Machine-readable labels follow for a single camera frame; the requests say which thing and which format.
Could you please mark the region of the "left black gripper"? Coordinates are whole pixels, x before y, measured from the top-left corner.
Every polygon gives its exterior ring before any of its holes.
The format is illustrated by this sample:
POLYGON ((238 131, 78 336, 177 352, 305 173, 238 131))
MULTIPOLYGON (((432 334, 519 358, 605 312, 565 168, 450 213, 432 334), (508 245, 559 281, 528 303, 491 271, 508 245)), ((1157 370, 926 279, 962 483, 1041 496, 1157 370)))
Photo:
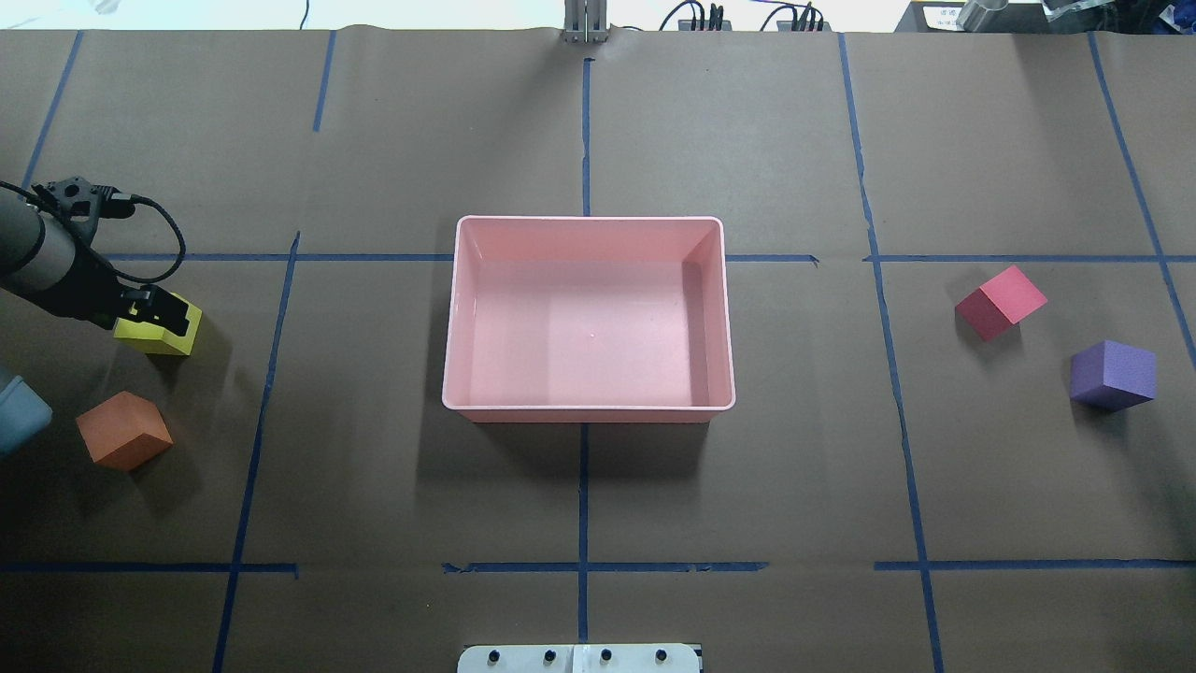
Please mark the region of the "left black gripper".
POLYGON ((112 264, 90 247, 74 246, 74 259, 57 282, 57 294, 65 316, 99 328, 111 329, 118 318, 132 318, 177 337, 187 337, 191 329, 188 302, 167 290, 151 290, 150 285, 122 280, 112 264))

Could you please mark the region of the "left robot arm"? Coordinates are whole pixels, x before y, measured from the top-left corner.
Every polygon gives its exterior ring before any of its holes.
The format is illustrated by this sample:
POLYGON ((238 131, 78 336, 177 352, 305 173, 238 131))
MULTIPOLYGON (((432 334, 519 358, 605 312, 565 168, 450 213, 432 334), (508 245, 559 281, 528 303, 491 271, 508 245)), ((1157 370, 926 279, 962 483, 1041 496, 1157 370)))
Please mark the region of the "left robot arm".
POLYGON ((175 218, 157 201, 83 178, 50 181, 26 189, 4 182, 4 290, 55 318, 86 322, 116 332, 120 324, 150 325, 191 349, 202 318, 184 298, 163 289, 181 268, 185 239, 175 218), (102 219, 127 219, 152 208, 177 241, 166 271, 140 277, 120 271, 93 247, 102 219))

